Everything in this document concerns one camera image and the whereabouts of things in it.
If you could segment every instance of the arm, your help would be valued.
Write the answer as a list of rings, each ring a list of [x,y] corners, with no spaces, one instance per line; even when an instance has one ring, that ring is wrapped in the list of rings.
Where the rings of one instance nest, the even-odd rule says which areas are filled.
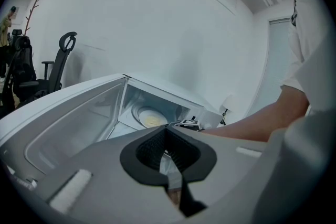
[[[267,142],[274,130],[288,127],[294,120],[304,116],[308,106],[305,93],[289,86],[282,86],[281,95],[275,103],[241,121],[204,130],[203,133]]]

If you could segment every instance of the white appliance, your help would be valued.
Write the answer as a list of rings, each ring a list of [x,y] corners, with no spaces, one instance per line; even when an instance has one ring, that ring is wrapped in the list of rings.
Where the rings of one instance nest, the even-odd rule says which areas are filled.
[[[222,119],[204,99],[176,85],[114,74],[49,94],[3,118],[0,157],[22,178],[39,180],[95,142],[146,129],[132,114],[139,104],[161,114],[163,120],[154,120],[158,125],[195,119],[207,129]],[[140,118],[153,119],[144,110]]]

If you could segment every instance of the chair armrest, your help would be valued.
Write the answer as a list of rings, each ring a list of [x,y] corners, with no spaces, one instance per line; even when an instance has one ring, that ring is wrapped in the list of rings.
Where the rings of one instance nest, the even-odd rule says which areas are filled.
[[[28,88],[28,87],[36,87],[39,86],[38,81],[28,81],[28,82],[23,82],[19,85],[19,88]]]
[[[46,66],[44,67],[44,79],[47,80],[47,74],[48,74],[48,65],[54,63],[54,61],[43,61]]]

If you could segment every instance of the door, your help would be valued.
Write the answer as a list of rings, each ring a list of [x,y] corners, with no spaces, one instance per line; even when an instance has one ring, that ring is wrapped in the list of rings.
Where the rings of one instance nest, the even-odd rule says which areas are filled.
[[[281,94],[280,87],[290,65],[288,24],[289,19],[270,22],[265,74],[248,115],[252,115],[267,105],[276,102]]]
[[[117,123],[126,84],[124,76],[110,77],[95,86],[94,80],[72,86],[78,93],[13,135],[1,147],[1,158],[22,177],[36,178],[36,174],[47,174],[92,143],[107,139]],[[47,103],[55,93],[42,99]]]

